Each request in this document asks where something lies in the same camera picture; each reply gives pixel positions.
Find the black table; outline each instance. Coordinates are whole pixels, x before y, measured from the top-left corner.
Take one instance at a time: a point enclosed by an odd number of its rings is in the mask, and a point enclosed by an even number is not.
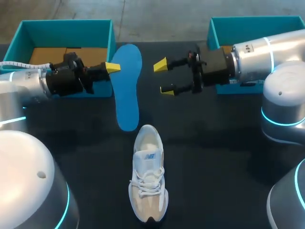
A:
[[[152,124],[164,144],[169,207],[162,228],[269,229],[269,190],[305,157],[304,149],[263,136],[261,95],[217,95],[213,87],[161,95],[160,85],[188,83],[190,71],[153,74],[153,64],[184,56],[194,43],[136,45],[143,59],[139,128]],[[26,115],[30,134],[52,152],[77,199],[81,229],[141,228],[128,198],[137,131],[119,129],[114,98],[58,99]]]

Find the concrete floor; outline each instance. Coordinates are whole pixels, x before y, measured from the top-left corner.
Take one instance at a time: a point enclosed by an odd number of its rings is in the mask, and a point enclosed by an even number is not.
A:
[[[117,41],[204,40],[213,16],[300,15],[304,0],[0,0],[0,43],[21,20],[112,19]]]

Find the blue insole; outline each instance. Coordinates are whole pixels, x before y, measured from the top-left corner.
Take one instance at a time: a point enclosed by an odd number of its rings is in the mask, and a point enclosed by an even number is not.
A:
[[[137,46],[126,44],[114,54],[112,63],[121,65],[120,72],[110,74],[117,121],[122,130],[133,131],[139,123],[137,82],[142,69],[141,52]]]

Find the white sneaker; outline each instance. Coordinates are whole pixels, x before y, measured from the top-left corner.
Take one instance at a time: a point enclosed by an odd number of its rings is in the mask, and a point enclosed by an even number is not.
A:
[[[142,126],[134,143],[128,192],[135,215],[144,223],[159,222],[168,206],[163,161],[163,144],[157,130],[151,125]]]

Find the sneaker tongue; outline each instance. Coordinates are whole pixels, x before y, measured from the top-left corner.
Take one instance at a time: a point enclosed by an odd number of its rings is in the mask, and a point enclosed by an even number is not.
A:
[[[133,155],[134,168],[140,176],[148,170],[157,171],[161,167],[161,158],[160,149],[138,151]]]

